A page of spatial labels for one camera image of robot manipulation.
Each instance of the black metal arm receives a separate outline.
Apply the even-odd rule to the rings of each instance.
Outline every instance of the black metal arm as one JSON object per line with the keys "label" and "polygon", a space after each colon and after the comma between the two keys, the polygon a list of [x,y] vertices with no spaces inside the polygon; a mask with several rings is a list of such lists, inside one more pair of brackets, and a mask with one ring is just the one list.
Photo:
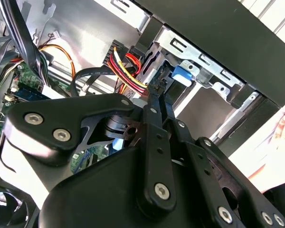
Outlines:
{"label": "black metal arm", "polygon": [[40,227],[278,228],[277,218],[285,225],[214,143],[192,139],[160,90],[148,88],[143,109],[119,94],[11,108],[5,140],[46,166],[61,167],[74,152],[115,137],[128,145],[60,182],[43,205]]}

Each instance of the articulating arm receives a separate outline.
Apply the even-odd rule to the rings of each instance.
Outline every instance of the articulating arm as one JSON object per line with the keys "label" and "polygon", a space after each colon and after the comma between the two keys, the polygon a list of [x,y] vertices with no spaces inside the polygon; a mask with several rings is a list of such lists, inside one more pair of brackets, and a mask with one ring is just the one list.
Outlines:
{"label": "articulating arm", "polygon": [[[41,227],[285,226],[214,143],[192,139],[163,94],[150,86],[144,98],[143,109],[119,94],[11,108],[0,143],[0,176],[43,206]],[[125,139],[128,147],[72,176],[75,152],[113,138]]]}

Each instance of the screw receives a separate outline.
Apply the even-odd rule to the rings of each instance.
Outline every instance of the screw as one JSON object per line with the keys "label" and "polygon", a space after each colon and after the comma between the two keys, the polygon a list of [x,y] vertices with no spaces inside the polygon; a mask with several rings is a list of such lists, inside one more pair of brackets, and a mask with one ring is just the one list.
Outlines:
{"label": "screw", "polygon": [[129,105],[129,102],[127,102],[126,100],[122,100],[122,103],[125,105]]}
{"label": "screw", "polygon": [[231,224],[232,223],[232,216],[230,214],[230,212],[224,208],[224,207],[219,207],[218,208],[218,212],[219,212],[219,215],[221,216],[221,218],[227,222],[228,224]]}
{"label": "screw", "polygon": [[53,136],[55,139],[61,142],[67,142],[71,139],[71,134],[65,129],[56,129],[53,132]]}
{"label": "screw", "polygon": [[153,113],[157,113],[157,111],[156,111],[154,108],[150,108],[150,110],[151,110]]}
{"label": "screw", "polygon": [[204,142],[207,146],[211,146],[211,143],[209,142],[209,140],[205,139]]}
{"label": "screw", "polygon": [[269,215],[267,215],[267,213],[262,212],[262,217],[265,220],[265,222],[268,223],[269,225],[273,224],[272,219],[269,217]]}
{"label": "screw", "polygon": [[185,127],[185,124],[182,121],[179,121],[179,126]]}
{"label": "screw", "polygon": [[43,122],[42,116],[37,113],[26,114],[24,120],[32,125],[39,125]]}
{"label": "screw", "polygon": [[282,227],[285,226],[285,223],[283,222],[283,220],[281,220],[281,218],[278,215],[274,214],[274,217],[280,226],[282,226]]}
{"label": "screw", "polygon": [[170,197],[169,189],[166,187],[166,185],[157,183],[154,187],[156,195],[158,195],[159,198],[163,200],[167,200]]}

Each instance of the wire bundle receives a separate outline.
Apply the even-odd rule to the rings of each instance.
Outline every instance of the wire bundle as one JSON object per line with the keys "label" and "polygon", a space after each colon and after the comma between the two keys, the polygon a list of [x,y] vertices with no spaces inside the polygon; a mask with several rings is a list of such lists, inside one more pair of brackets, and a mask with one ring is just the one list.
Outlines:
{"label": "wire bundle", "polygon": [[146,85],[142,84],[134,78],[135,75],[139,74],[141,70],[141,64],[138,59],[130,53],[127,53],[126,57],[132,62],[134,66],[137,66],[137,71],[131,75],[129,71],[122,65],[122,61],[117,53],[117,48],[114,47],[114,54],[110,56],[110,61],[108,61],[108,66],[117,75],[117,77],[124,83],[121,88],[121,93],[125,90],[125,86],[129,87],[131,90],[139,95],[142,95]]}
{"label": "wire bundle", "polygon": [[12,70],[14,70],[20,63],[22,63],[23,60],[14,63],[14,64],[7,64],[1,74],[0,74],[0,87],[4,84],[4,82],[6,81],[6,79],[9,77],[10,73],[12,72]]}
{"label": "wire bundle", "polygon": [[16,0],[0,0],[0,11],[9,35],[24,62],[48,86],[43,57],[31,39]]}

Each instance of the yellow wire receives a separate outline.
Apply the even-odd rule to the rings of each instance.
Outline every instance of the yellow wire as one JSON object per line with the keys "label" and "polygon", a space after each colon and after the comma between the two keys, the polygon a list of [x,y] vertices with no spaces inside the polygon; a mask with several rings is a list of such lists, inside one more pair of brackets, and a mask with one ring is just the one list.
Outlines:
{"label": "yellow wire", "polygon": [[124,87],[123,87],[123,89],[122,89],[122,91],[120,93],[123,94],[126,88],[127,88],[127,86],[124,85]]}
{"label": "yellow wire", "polygon": [[[114,52],[116,52],[116,54],[118,55],[117,53],[117,48],[114,47]],[[141,87],[143,88],[147,88],[146,85],[144,85],[143,83],[137,81],[128,71],[127,69],[123,66],[122,62],[121,61],[117,61],[118,65],[120,66],[120,68],[127,74],[127,76],[131,79],[131,81],[133,81],[134,83],[136,83],[137,85],[140,85]]]}
{"label": "yellow wire", "polygon": [[111,63],[108,62],[108,66],[110,67],[110,69],[114,72],[114,74],[116,74],[116,76],[125,84],[127,85],[131,90],[133,90],[135,93],[139,94],[136,90],[134,90],[122,77],[120,77],[118,75],[118,73],[114,70],[114,68],[112,67]]}

